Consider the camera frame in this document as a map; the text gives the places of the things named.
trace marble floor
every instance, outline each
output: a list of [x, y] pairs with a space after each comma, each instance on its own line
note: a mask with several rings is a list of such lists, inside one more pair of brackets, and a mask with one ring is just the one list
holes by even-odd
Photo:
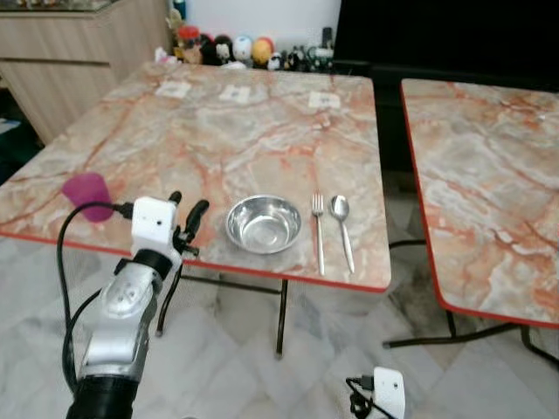
[[[390, 240], [420, 237], [414, 195], [391, 195], [390, 188], [388, 194]], [[65, 255], [75, 310], [107, 282], [117, 258]], [[281, 361], [273, 356], [278, 298], [181, 284], [165, 334], [150, 342], [134, 418], [350, 418], [344, 380], [375, 366], [403, 373], [407, 418], [557, 418], [559, 374], [523, 348], [518, 332], [448, 347], [383, 349], [390, 338], [446, 332], [424, 249], [400, 248], [392, 257], [393, 284], [384, 295], [290, 282]], [[94, 311], [77, 326], [78, 359]], [[0, 417], [64, 417], [71, 396], [60, 371], [53, 246], [0, 239], [0, 319]], [[457, 322], [460, 331], [491, 324], [460, 316]], [[534, 330], [533, 339], [559, 356], [557, 331]]]

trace fork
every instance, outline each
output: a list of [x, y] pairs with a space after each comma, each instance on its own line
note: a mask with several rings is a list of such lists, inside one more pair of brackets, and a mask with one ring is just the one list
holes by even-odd
[[321, 194], [313, 194], [311, 200], [311, 210], [316, 218], [316, 240], [318, 242], [318, 269], [324, 276], [324, 250], [322, 249], [322, 227], [321, 216], [324, 212], [324, 198]]

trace white paper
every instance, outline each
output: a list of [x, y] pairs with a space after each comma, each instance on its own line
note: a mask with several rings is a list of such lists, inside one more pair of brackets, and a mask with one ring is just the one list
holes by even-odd
[[189, 90], [189, 83], [183, 81], [163, 81], [155, 91], [155, 96], [182, 99]]
[[227, 85], [219, 95], [219, 99], [244, 104], [248, 102], [250, 95], [251, 88], [249, 86]]
[[308, 107], [340, 107], [340, 96], [333, 93], [311, 92], [308, 98]]

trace stainless steel bowl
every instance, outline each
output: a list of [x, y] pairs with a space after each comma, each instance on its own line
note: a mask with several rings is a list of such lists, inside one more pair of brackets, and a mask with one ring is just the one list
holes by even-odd
[[278, 196], [256, 195], [237, 203], [225, 221], [227, 235], [252, 253], [283, 251], [300, 231], [299, 211]]

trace white figurine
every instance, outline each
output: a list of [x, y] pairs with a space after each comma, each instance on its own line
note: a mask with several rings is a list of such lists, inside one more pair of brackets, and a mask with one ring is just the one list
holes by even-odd
[[271, 72], [275, 72], [281, 68], [281, 54], [279, 52], [275, 52], [272, 54], [270, 59], [268, 59], [268, 70]]
[[252, 67], [251, 50], [252, 41], [248, 37], [237, 37], [233, 42], [233, 57], [249, 67]]
[[227, 64], [231, 61], [231, 54], [229, 53], [228, 44], [217, 44], [216, 54], [219, 59], [221, 59], [221, 64]]

